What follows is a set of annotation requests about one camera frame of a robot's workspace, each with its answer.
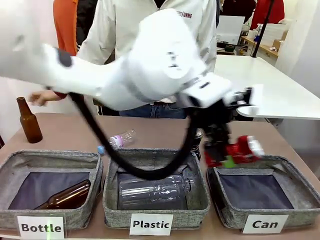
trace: white sweatshirt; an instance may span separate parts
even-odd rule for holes
[[[208,71],[213,72],[217,58],[216,0],[166,0],[160,8],[154,0],[98,0],[89,34],[77,56],[103,65],[115,49],[115,59],[119,58],[133,46],[140,21],[162,9],[177,10],[193,33]]]

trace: robotic arm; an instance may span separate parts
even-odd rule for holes
[[[207,161],[220,163],[229,155],[227,123],[233,109],[251,105],[253,89],[230,93],[229,80],[207,72],[194,37],[175,10],[146,17],[128,54],[110,64],[95,65],[41,44],[27,8],[24,0],[1,1],[0,76],[69,93],[110,157],[126,171],[148,180],[172,174],[189,154],[197,128],[203,128],[209,139]],[[191,119],[185,142],[168,166],[138,169],[112,149],[79,94],[92,96],[114,110],[175,96]]]

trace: white table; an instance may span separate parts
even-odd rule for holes
[[[246,117],[276,119],[320,119],[320,99],[262,58],[218,55],[215,71],[229,79],[235,90],[263,84],[262,102],[257,115],[248,107],[237,111]]]

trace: brown glass bottle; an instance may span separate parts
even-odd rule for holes
[[[61,192],[58,192],[48,201],[41,204],[36,210],[57,210],[57,209],[77,209],[80,208],[86,201],[91,183],[84,180],[76,185],[73,185]]]
[[[24,97],[16,99],[20,110],[20,123],[29,143],[35,144],[42,140],[42,133],[36,116],[31,112]]]

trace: blue jeans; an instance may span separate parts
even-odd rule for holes
[[[185,110],[179,108],[175,103],[164,103],[161,105],[144,105],[131,110],[119,111],[123,117],[138,118],[162,118],[162,119],[185,119]]]

